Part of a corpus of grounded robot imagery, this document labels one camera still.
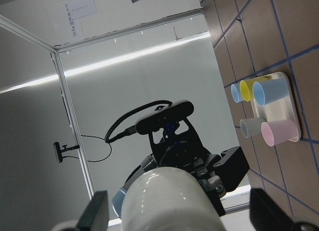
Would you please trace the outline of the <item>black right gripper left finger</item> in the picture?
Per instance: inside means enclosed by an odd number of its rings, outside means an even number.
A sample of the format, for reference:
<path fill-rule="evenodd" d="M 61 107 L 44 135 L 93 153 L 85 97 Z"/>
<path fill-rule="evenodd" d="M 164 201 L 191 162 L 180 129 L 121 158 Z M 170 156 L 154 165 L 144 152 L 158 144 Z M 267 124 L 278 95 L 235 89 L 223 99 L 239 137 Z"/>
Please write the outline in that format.
<path fill-rule="evenodd" d="M 109 222 L 108 192 L 97 191 L 80 217 L 80 231 L 106 231 Z"/>

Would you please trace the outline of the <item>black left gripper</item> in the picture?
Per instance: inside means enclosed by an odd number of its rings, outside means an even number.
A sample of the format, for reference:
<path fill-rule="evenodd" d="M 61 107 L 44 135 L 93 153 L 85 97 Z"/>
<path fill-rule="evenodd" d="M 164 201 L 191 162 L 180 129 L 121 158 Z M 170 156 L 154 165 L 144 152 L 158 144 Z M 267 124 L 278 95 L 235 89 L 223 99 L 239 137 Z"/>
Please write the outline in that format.
<path fill-rule="evenodd" d="M 249 164 L 240 146 L 212 154 L 206 149 L 187 118 L 188 129 L 176 133 L 179 122 L 167 124 L 147 122 L 135 125 L 138 134 L 147 134 L 152 153 L 129 175 L 124 184 L 127 192 L 142 174 L 159 167 L 174 167 L 192 175 L 200 184 L 220 216 L 226 214 L 220 201 L 227 192 L 234 191 L 249 170 Z"/>

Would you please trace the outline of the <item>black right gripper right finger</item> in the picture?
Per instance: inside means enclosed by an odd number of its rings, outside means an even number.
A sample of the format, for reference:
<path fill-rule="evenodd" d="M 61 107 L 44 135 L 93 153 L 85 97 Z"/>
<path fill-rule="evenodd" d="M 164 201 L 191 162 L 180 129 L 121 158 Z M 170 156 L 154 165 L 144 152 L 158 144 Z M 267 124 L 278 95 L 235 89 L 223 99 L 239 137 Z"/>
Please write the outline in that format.
<path fill-rule="evenodd" d="M 257 231 L 295 230 L 292 219 L 263 189 L 251 189 L 249 218 Z"/>

